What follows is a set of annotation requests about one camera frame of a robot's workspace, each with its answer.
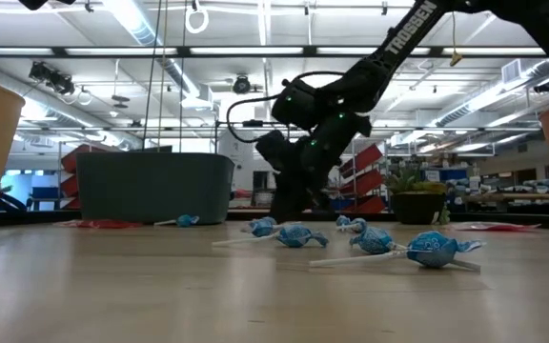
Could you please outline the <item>white air conditioning unit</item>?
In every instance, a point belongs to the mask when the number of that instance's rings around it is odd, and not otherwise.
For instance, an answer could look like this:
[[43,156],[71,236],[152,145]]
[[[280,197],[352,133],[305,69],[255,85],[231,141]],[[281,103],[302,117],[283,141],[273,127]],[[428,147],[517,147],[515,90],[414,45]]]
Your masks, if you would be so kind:
[[521,60],[515,59],[504,65],[501,69],[501,81],[503,84],[511,84],[522,78]]

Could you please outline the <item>blue bin shelving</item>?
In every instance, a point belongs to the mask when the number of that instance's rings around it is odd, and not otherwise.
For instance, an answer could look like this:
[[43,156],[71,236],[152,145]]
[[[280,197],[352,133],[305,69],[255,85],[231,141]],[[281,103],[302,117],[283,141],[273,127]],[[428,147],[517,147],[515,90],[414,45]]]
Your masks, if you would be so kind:
[[461,179],[471,177],[464,168],[422,168],[420,176],[423,181],[445,184],[449,179]]

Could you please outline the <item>pink candy packet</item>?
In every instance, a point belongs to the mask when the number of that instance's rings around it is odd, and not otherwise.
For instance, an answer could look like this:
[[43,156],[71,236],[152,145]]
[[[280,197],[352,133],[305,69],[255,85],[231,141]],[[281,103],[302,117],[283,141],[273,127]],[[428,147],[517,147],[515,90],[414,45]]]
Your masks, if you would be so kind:
[[464,232],[529,232],[539,229],[537,225],[519,225],[502,222],[455,222],[445,226],[447,230]]

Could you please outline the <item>ceiling light bar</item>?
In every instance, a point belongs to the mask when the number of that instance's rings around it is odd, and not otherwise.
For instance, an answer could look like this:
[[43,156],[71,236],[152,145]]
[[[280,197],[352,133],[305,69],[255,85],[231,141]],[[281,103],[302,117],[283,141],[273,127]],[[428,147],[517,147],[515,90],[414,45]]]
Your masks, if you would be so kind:
[[[306,131],[298,127],[287,126],[263,126],[263,127],[232,127],[237,131]],[[19,127],[17,131],[78,131],[78,132],[156,132],[156,131],[209,131],[209,130],[227,130],[224,125],[202,126],[202,127]],[[541,131],[541,127],[371,127],[370,133],[374,132],[395,132],[395,131],[502,131],[502,132],[532,132]]]
[[[351,58],[367,55],[375,50],[370,46],[217,46],[172,48],[149,47],[0,47],[0,58],[147,58],[151,56],[180,58]],[[417,47],[410,53],[413,58],[446,58],[454,52],[465,58],[541,58],[546,55],[539,47],[522,46],[445,46]]]

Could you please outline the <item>teal plastic bin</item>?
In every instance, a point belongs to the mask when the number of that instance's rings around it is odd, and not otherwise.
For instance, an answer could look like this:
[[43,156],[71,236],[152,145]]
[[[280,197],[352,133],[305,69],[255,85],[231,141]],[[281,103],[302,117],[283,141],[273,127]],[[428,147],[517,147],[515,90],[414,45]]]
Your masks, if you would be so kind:
[[212,225],[226,219],[234,162],[201,152],[82,152],[76,175],[85,219],[155,223],[187,214]]

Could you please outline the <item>slanted metal bin rack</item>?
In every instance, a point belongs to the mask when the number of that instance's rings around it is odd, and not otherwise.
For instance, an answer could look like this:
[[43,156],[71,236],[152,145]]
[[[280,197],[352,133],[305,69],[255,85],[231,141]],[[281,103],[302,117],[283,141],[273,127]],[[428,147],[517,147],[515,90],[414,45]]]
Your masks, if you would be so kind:
[[[59,162],[58,189],[59,189],[59,191],[60,191],[61,182],[65,181],[68,177],[73,175],[71,173],[68,173],[68,172],[65,172],[65,171],[62,170],[61,158],[64,155],[66,155],[67,153],[71,152],[73,149],[75,149],[75,148],[77,148],[77,147],[79,147],[80,145],[83,145],[83,144],[87,144],[87,145],[90,145],[90,146],[95,146],[95,147],[102,148],[102,149],[105,149],[106,151],[108,151],[108,149],[104,145],[102,145],[100,143],[93,142],[93,141],[77,140],[77,141],[69,141],[69,142],[60,142],[59,143],[59,151],[58,151],[58,162]],[[61,195],[62,195],[62,200],[61,200],[61,204],[60,204],[60,209],[64,210],[63,207],[75,197],[66,198],[62,194],[62,192],[61,192]]]
[[[357,153],[368,148],[370,145],[376,145],[380,149],[380,151],[383,153],[383,156],[377,162],[368,166],[363,171],[357,171],[354,175],[348,178],[341,177],[338,171],[339,168],[337,169],[338,186],[336,189],[337,193],[335,194],[335,199],[347,198],[347,199],[355,200],[355,206],[351,211],[340,212],[340,213],[376,214],[376,213],[381,213],[387,210],[388,193],[386,191],[385,178],[389,171],[389,166],[388,166],[386,148],[380,147],[377,142],[374,142],[372,140],[367,140],[367,139],[354,140],[350,145],[351,153],[348,155],[345,155],[346,160],[342,164],[344,164],[346,161],[353,158]],[[351,180],[354,177],[357,177],[358,175],[364,172],[368,172],[371,170],[379,170],[384,177],[384,182],[379,187],[372,190],[371,192],[368,192],[364,196],[358,196],[358,195],[343,196],[339,193],[338,190],[344,184],[346,184],[349,180]]]

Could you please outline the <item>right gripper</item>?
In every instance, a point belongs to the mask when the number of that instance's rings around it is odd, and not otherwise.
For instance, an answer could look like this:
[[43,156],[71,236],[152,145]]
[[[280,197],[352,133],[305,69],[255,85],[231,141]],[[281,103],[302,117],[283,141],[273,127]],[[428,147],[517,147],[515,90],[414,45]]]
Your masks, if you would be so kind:
[[[294,143],[279,143],[274,166],[304,188],[321,189],[355,134],[371,133],[372,125],[364,114],[373,108],[373,96],[348,85],[316,88],[300,78],[285,79],[282,85],[284,89],[273,106],[274,119],[307,134]],[[312,211],[332,209],[327,193],[277,190],[270,217],[276,222],[289,221],[309,205]]]

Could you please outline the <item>small dark table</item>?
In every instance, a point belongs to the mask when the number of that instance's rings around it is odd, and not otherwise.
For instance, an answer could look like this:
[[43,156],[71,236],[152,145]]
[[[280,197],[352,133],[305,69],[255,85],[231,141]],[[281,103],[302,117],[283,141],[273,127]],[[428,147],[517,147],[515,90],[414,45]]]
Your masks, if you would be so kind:
[[42,202],[52,203],[53,209],[58,211],[62,200],[61,192],[56,187],[33,187],[26,202],[29,210],[39,211]]

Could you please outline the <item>red candy packet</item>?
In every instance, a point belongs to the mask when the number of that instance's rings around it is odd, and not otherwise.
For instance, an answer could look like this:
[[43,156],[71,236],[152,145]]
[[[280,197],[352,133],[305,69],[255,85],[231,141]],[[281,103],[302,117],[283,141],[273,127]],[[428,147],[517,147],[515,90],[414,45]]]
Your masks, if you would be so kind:
[[118,221],[118,220],[70,220],[56,223],[56,226],[77,229],[97,229],[97,230],[121,230],[142,227],[142,223]]

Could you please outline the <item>potted succulent plant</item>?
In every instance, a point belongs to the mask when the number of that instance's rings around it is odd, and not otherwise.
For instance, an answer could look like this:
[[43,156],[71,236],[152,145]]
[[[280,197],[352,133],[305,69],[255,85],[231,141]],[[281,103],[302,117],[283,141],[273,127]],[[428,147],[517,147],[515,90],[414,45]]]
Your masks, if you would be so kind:
[[398,167],[385,179],[390,207],[405,225],[441,224],[446,217],[445,184],[423,180],[417,166]]

